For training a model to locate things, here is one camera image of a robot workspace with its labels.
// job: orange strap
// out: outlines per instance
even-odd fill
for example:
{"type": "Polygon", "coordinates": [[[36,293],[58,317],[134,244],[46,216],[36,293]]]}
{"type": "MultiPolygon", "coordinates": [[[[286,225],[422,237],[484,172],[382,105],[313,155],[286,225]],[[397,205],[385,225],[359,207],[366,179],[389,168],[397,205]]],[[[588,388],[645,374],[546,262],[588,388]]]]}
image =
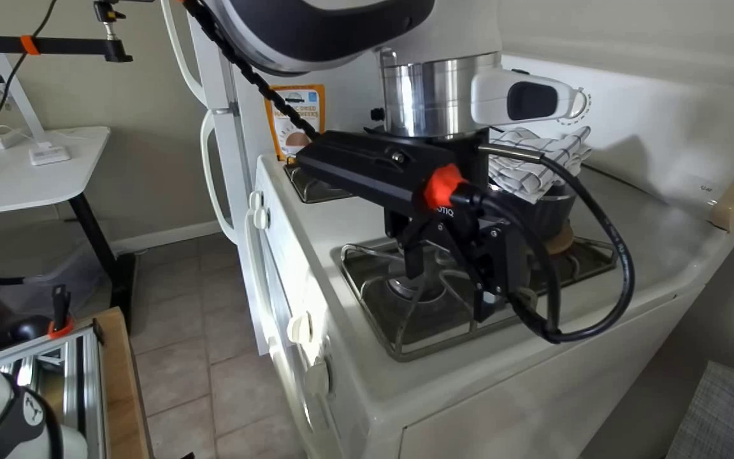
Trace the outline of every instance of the orange strap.
{"type": "Polygon", "coordinates": [[[67,327],[57,330],[57,321],[52,321],[52,327],[46,330],[46,336],[58,340],[72,334],[76,327],[72,323],[72,318],[67,318],[67,327]]]}
{"type": "Polygon", "coordinates": [[[38,45],[34,40],[34,35],[20,35],[20,49],[27,53],[27,56],[38,56],[38,45]]]}

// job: baseboard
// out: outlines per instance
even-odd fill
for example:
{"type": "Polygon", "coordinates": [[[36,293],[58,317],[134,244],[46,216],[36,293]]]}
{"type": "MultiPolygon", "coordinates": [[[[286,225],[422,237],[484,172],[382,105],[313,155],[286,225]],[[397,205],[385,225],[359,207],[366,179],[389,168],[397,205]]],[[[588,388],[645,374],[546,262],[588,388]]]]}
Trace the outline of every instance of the baseboard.
{"type": "Polygon", "coordinates": [[[174,227],[166,232],[151,232],[151,235],[141,235],[141,237],[117,241],[117,243],[111,243],[111,251],[115,253],[137,253],[137,251],[151,251],[159,244],[174,244],[174,243],[184,243],[184,241],[217,235],[217,232],[218,232],[217,223],[201,223],[201,225],[189,225],[189,227],[174,227]]]}

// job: white appliance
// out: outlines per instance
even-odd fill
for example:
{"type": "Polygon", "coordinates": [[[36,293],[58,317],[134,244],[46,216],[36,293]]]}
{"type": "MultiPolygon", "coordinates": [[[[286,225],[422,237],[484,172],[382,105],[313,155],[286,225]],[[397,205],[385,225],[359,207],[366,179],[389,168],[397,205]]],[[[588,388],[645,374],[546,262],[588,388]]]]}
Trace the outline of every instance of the white appliance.
{"type": "MultiPolygon", "coordinates": [[[[215,128],[231,207],[218,220],[240,251],[261,353],[280,373],[312,456],[582,455],[734,247],[734,53],[701,45],[731,35],[734,21],[717,28],[698,5],[441,0],[397,43],[411,62],[503,52],[506,70],[583,88],[597,154],[582,179],[636,265],[629,311],[597,340],[554,346],[513,321],[412,363],[380,346],[334,261],[341,244],[382,235],[382,210],[361,200],[300,205],[275,164],[264,103],[192,28],[201,75],[192,88],[208,105],[204,139],[215,128]]],[[[271,82],[323,85],[337,130],[361,130],[382,105],[375,53],[271,82]]],[[[583,207],[571,223],[602,241],[583,207]]],[[[571,323],[602,317],[617,289],[617,272],[564,289],[571,323]]]]}

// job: white countertop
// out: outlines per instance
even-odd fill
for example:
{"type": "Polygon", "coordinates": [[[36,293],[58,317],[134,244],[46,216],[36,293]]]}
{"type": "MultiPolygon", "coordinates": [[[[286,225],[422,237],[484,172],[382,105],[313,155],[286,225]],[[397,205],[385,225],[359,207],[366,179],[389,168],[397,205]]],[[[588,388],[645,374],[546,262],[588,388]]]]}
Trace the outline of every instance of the white countertop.
{"type": "MultiPolygon", "coordinates": [[[[361,383],[361,390],[375,402],[393,406],[394,399],[438,394],[422,388],[449,386],[449,377],[461,373],[518,373],[528,363],[568,350],[568,345],[554,346],[518,323],[433,357],[394,363],[377,343],[357,297],[332,257],[341,244],[382,237],[382,210],[364,200],[300,205],[286,174],[272,160],[264,164],[271,177],[278,179],[275,190],[282,193],[282,205],[291,207],[300,225],[304,244],[313,247],[305,256],[329,299],[337,343],[341,345],[334,353],[346,353],[337,363],[351,366],[345,373],[357,373],[355,380],[361,383]]],[[[731,244],[727,232],[607,177],[587,172],[582,179],[635,256],[636,292],[622,321],[701,289],[710,267],[723,261],[731,244]]],[[[605,235],[593,232],[597,225],[587,216],[583,205],[573,207],[573,230],[575,235],[605,241],[605,235]]],[[[573,321],[597,321],[611,309],[617,292],[617,270],[575,284],[564,289],[564,311],[571,311],[573,321]]]]}
{"type": "Polygon", "coordinates": [[[69,202],[85,193],[110,128],[49,130],[49,141],[69,150],[69,160],[31,165],[31,141],[0,154],[0,214],[69,202]]]}

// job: tile floor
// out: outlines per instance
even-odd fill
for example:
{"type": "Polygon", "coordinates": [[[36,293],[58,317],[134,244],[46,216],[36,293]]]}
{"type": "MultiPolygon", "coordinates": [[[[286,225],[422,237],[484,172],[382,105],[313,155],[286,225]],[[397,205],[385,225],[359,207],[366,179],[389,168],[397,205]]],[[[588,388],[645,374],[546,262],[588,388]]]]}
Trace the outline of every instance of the tile floor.
{"type": "Polygon", "coordinates": [[[155,459],[299,459],[280,380],[254,353],[234,247],[137,253],[132,350],[155,459]]]}

